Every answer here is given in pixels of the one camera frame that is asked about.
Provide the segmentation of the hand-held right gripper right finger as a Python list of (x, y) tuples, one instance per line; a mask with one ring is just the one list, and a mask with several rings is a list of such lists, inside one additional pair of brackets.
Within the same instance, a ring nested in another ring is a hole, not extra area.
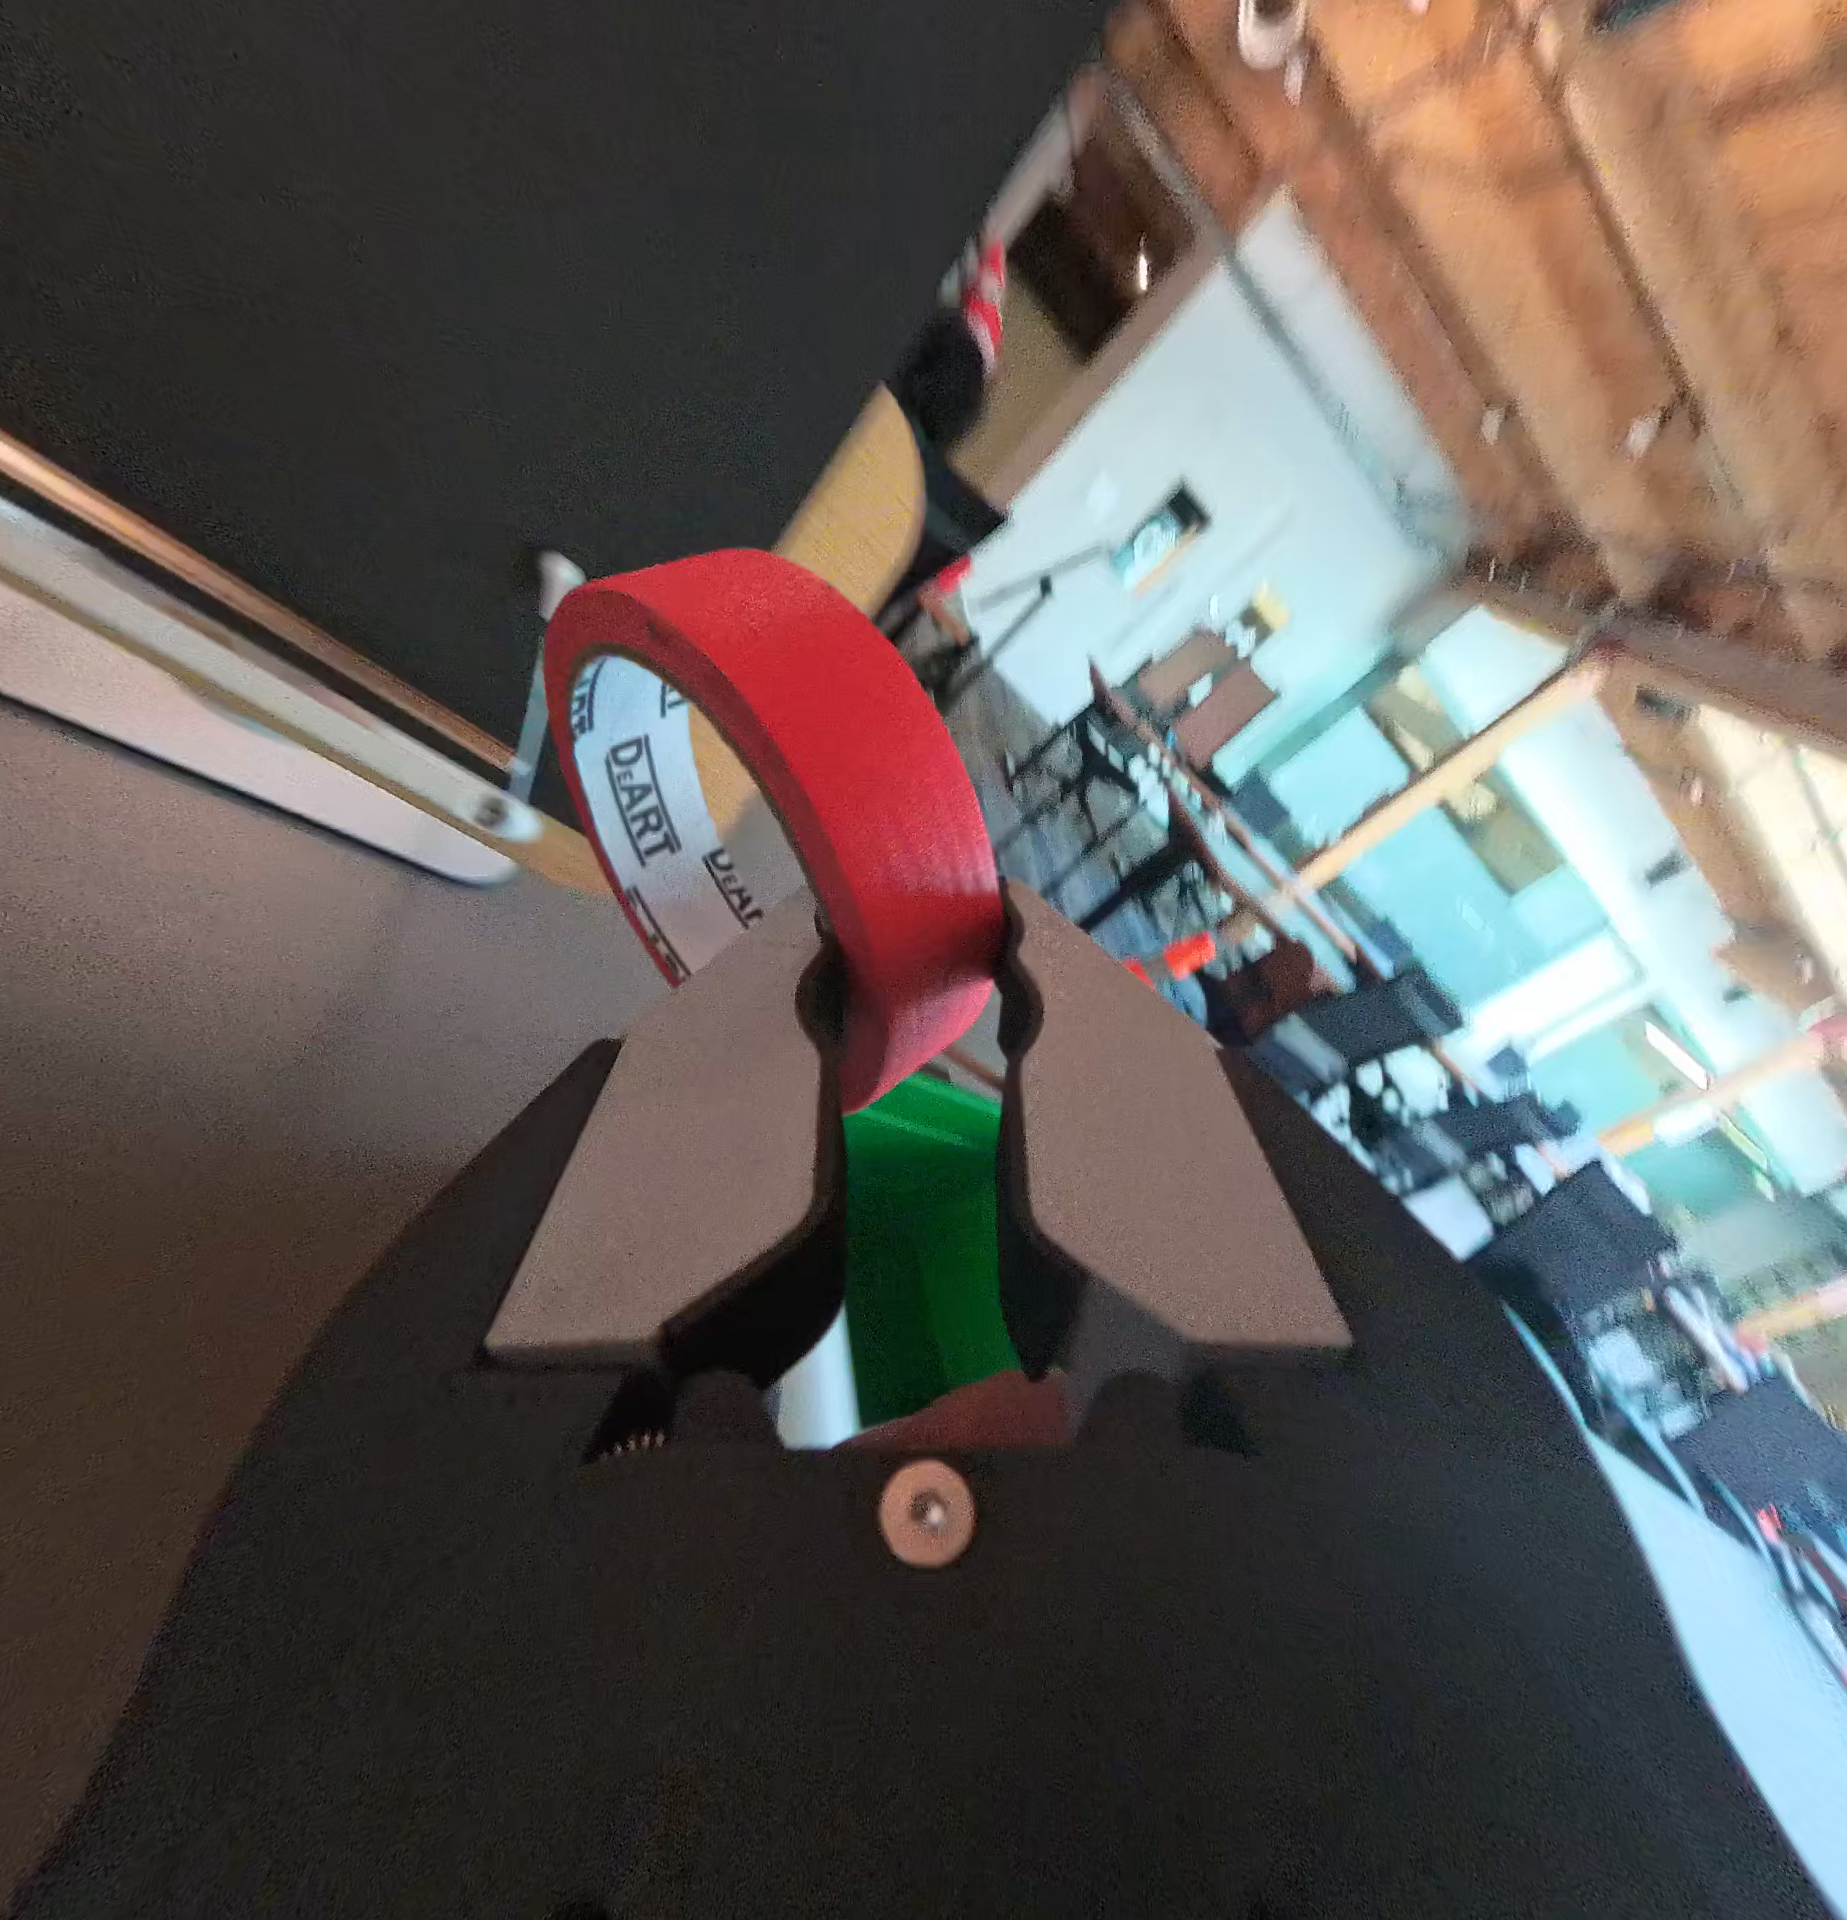
[(1001, 898), (997, 1282), (1023, 1372), (1349, 1352), (1217, 1044), (1039, 894)]

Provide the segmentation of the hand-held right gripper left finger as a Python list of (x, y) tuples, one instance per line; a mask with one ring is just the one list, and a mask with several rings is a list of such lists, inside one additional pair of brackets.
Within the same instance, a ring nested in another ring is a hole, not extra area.
[(621, 1040), (487, 1330), (515, 1369), (781, 1381), (841, 1304), (839, 971), (791, 897)]

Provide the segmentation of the stack of green bins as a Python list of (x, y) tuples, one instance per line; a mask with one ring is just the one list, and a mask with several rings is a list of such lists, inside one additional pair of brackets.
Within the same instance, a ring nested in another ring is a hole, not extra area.
[(915, 1072), (843, 1120), (843, 1322), (863, 1429), (1019, 1367), (999, 1304), (999, 1104)]

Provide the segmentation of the red tape roll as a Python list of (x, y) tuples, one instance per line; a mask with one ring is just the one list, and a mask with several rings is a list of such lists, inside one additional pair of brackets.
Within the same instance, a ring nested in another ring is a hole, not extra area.
[(869, 616), (783, 556), (725, 549), (571, 588), (543, 658), (581, 831), (669, 986), (785, 898), (711, 815), (701, 720), (839, 949), (841, 1111), (967, 1033), (1005, 944), (1001, 879), (951, 735)]

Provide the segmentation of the silver clamp bar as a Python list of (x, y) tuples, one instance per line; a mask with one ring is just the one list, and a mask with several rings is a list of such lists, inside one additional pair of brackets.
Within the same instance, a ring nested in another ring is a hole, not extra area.
[(515, 741), (475, 725), (0, 427), (0, 657), (127, 655), (565, 892), (573, 829), (507, 796)]

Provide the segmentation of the black board with wooden edge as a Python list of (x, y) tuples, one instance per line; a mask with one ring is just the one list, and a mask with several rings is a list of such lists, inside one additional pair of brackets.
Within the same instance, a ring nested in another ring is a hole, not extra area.
[(791, 529), (1109, 5), (0, 5), (0, 427), (517, 743)]

